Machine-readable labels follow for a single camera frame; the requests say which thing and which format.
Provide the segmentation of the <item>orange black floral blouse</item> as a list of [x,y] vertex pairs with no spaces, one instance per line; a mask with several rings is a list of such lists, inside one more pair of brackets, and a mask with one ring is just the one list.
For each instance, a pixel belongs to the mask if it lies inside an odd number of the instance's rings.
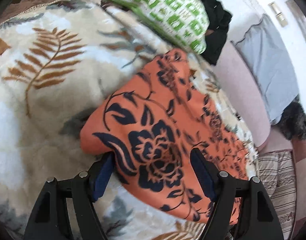
[[190,82],[187,55],[157,55],[109,96],[80,132],[90,154],[113,151],[118,177],[139,200],[170,215],[206,223],[212,202],[190,162],[198,148],[219,170],[246,179],[247,149],[214,100]]

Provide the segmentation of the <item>striped beige cushion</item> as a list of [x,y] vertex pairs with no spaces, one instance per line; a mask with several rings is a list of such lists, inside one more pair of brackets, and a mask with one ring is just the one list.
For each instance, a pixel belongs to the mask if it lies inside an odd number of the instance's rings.
[[294,226],[297,189],[292,153],[270,152],[257,159],[259,177],[273,203],[284,239],[289,239]]

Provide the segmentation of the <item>grey pillow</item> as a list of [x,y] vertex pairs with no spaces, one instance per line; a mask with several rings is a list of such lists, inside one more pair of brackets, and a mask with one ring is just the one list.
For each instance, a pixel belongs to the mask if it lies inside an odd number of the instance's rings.
[[234,43],[259,87],[270,123],[277,124],[285,108],[299,95],[289,53],[267,14]]

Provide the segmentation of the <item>cream leaf print blanket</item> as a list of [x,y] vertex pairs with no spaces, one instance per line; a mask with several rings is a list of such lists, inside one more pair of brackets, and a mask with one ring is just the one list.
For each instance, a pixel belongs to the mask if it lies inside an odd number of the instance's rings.
[[155,55],[173,48],[131,12],[56,0],[0,24],[0,222],[22,239],[47,177],[95,161],[83,118]]

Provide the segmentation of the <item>black cloth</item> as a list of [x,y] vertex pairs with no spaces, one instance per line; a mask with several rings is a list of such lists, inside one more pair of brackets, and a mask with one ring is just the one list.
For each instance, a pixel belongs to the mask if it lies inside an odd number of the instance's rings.
[[211,65],[216,65],[227,40],[232,15],[218,0],[201,0],[209,18],[205,34],[207,48],[201,56]]

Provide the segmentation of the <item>green white patterned pillow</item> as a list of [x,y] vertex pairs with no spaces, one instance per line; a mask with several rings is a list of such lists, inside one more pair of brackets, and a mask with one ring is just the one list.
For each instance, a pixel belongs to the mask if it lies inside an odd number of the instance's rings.
[[111,0],[187,51],[203,53],[209,17],[201,0]]

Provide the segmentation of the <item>yellow wall switch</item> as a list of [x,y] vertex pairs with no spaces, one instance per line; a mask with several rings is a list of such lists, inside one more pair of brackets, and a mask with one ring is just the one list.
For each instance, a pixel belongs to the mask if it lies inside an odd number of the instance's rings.
[[282,13],[282,11],[278,7],[278,5],[275,2],[272,2],[272,3],[269,3],[268,6],[270,7],[272,12],[274,13],[275,18],[278,20],[278,22],[281,25],[281,27],[284,28],[285,26],[287,26],[288,25],[288,21],[286,20],[284,14]]

